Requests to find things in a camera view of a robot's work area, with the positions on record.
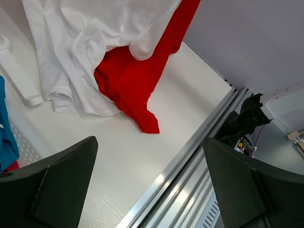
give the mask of white handle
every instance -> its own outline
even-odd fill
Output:
[[[35,88],[33,82],[20,68],[14,57],[9,52],[9,40],[2,35],[0,35],[0,37],[4,39],[4,42],[0,44],[0,64],[30,106],[35,106],[42,103],[42,96]]]

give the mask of white table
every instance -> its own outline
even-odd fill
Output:
[[[40,90],[35,45],[21,1],[0,2],[0,32],[13,56]],[[124,114],[112,117],[57,114],[52,104],[26,107],[10,82],[7,99],[24,114],[54,152],[90,136],[99,149],[80,228],[112,228],[128,213],[178,153],[230,86],[186,44],[171,56],[148,108],[161,133],[144,134]]]

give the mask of teal fabric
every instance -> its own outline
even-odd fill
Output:
[[[5,105],[4,78],[0,76],[0,173],[19,158],[16,140],[10,129]]]

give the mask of white fabric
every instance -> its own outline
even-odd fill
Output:
[[[181,0],[22,0],[35,40],[42,89],[56,112],[120,112],[98,91],[106,51],[129,45],[149,58]]]

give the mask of gray partition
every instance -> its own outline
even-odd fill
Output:
[[[202,0],[185,42],[236,88],[304,79],[303,0]]]

